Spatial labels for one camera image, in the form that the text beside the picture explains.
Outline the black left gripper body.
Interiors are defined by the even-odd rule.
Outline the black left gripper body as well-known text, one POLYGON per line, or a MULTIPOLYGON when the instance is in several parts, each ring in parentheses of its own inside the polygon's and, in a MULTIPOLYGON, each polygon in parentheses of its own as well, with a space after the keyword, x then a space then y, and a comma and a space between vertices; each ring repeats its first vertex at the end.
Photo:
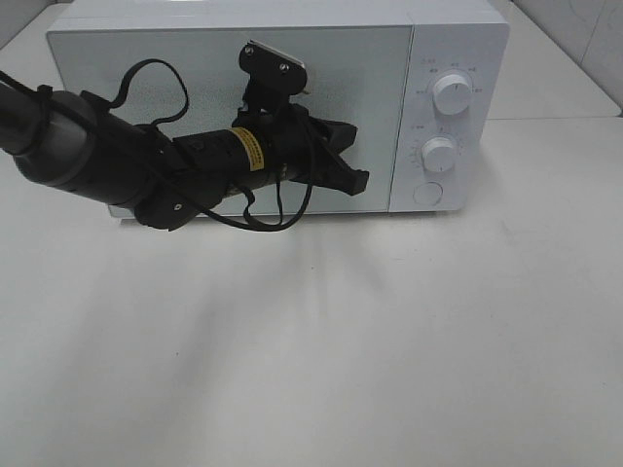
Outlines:
POLYGON ((186 195, 238 195, 319 169, 321 120, 288 104, 275 114, 243 111, 229 128, 176 137, 184 162, 174 183, 186 195))

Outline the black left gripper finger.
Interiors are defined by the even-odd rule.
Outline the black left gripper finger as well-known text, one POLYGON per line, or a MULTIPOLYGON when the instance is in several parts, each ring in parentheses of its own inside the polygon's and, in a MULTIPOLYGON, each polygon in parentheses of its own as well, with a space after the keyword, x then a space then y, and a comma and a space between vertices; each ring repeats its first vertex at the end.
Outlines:
POLYGON ((278 114, 308 83, 303 61, 260 42, 250 40, 242 47, 238 65, 249 77, 242 102, 251 114, 278 114))
POLYGON ((313 148, 313 168, 308 180, 315 186, 349 196, 362 194, 369 172, 352 168, 342 157, 356 138, 357 127, 344 122, 309 119, 313 148))

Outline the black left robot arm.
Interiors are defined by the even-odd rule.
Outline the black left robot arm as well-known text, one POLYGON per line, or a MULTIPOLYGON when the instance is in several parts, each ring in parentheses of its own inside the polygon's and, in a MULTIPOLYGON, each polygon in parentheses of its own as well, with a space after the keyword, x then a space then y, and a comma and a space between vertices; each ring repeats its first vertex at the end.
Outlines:
POLYGON ((31 89, 3 75, 1 147, 27 180, 125 208, 157 230, 215 218, 225 199, 253 203, 257 190, 285 181, 363 193, 368 172, 343 159, 356 127, 314 118, 292 102, 308 81, 304 64, 252 41, 238 64, 249 80, 233 124, 175 138, 162 133, 160 120, 133 125, 115 115, 140 64, 110 100, 47 85, 31 89))

